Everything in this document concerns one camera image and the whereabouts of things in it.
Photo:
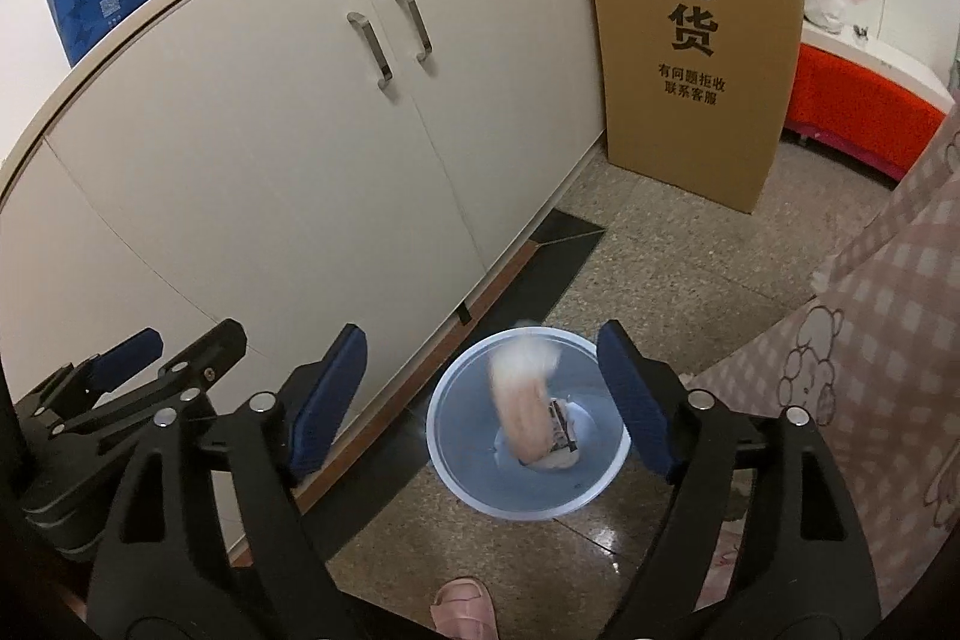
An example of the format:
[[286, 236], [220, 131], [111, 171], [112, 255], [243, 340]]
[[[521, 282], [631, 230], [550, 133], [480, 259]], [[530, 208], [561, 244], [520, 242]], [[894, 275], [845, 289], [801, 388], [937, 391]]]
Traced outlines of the peach snack bag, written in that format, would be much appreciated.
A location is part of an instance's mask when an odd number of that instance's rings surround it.
[[579, 461], [566, 401], [550, 392], [562, 349], [532, 331], [512, 330], [488, 354], [488, 381], [509, 453], [524, 468], [562, 471]]

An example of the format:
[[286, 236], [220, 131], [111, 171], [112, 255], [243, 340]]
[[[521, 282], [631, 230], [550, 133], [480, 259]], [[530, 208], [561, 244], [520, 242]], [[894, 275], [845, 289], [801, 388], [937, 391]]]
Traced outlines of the tall brown cardboard box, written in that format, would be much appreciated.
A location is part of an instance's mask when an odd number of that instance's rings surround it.
[[799, 55], [804, 0], [594, 0], [607, 152], [752, 213]]

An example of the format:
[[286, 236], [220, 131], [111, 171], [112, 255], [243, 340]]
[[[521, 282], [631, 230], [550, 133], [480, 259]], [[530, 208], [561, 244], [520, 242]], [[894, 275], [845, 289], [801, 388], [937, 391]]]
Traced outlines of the pink slipper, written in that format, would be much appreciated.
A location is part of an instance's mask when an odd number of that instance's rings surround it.
[[498, 640], [498, 624], [491, 599], [482, 581], [461, 576], [444, 583], [430, 606], [434, 630], [460, 640]]

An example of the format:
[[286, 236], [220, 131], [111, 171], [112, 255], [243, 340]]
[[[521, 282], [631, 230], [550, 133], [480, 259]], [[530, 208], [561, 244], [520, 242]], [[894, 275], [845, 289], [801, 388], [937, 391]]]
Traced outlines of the pink checkered tablecloth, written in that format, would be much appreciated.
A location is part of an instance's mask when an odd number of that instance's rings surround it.
[[848, 484], [891, 611], [958, 525], [958, 117], [949, 113], [809, 302], [693, 377], [729, 408], [799, 406]]

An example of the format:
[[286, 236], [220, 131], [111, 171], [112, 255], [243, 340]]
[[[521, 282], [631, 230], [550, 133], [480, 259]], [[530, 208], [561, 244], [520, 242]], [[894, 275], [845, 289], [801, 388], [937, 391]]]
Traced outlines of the red storage box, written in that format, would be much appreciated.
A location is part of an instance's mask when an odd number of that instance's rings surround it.
[[784, 128], [900, 181], [955, 106], [926, 65], [850, 29], [802, 26]]

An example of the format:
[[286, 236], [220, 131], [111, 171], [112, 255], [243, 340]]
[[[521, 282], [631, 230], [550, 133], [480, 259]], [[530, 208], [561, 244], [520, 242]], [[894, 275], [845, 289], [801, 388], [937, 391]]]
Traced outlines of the white low cabinet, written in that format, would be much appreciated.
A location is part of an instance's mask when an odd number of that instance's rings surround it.
[[601, 138], [592, 0], [151, 0], [2, 169], [2, 362], [60, 365], [217, 321], [231, 411], [345, 323], [370, 364], [342, 470], [529, 253]]

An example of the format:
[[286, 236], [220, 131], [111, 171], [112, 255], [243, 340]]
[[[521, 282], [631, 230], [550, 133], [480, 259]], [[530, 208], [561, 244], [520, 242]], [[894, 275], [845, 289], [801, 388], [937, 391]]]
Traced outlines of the light blue trash bin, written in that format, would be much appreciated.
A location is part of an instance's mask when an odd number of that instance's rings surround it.
[[548, 326], [501, 331], [455, 359], [434, 388], [427, 440], [455, 497], [509, 521], [586, 507], [630, 450], [596, 346]]

